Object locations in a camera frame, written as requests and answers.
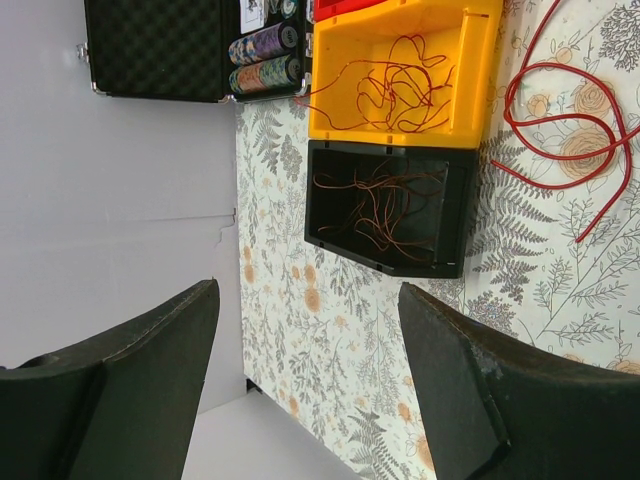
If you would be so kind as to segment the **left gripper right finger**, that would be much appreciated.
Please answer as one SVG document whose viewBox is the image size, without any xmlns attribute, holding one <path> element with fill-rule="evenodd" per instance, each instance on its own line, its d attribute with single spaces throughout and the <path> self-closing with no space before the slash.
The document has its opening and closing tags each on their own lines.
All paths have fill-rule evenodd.
<svg viewBox="0 0 640 480">
<path fill-rule="evenodd" d="M 635 479 L 639 379 L 544 352 L 405 283 L 398 312 L 440 479 Z"/>
</svg>

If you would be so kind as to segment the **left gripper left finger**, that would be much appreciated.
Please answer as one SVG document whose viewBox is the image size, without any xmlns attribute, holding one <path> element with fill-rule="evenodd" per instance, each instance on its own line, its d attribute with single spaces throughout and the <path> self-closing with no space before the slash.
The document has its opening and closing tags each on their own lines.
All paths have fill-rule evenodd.
<svg viewBox="0 0 640 480">
<path fill-rule="evenodd" d="M 1 371 L 4 479 L 179 479 L 216 334 L 202 280 L 100 334 Z"/>
</svg>

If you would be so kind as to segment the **black bin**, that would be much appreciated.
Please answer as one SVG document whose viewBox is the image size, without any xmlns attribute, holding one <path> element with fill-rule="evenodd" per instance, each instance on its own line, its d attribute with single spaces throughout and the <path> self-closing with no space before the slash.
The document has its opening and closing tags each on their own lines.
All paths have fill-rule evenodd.
<svg viewBox="0 0 640 480">
<path fill-rule="evenodd" d="M 392 277 L 463 273 L 479 152 L 308 143 L 304 238 Z"/>
</svg>

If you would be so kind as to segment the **dark red wires yellow bin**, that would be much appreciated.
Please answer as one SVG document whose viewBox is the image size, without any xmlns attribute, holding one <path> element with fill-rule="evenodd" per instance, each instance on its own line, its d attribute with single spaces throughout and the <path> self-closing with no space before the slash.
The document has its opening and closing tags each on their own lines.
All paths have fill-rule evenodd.
<svg viewBox="0 0 640 480">
<path fill-rule="evenodd" d="M 421 134 L 450 121 L 457 66 L 446 54 L 428 51 L 419 34 L 403 35 L 381 58 L 358 58 L 298 104 L 322 129 Z"/>
</svg>

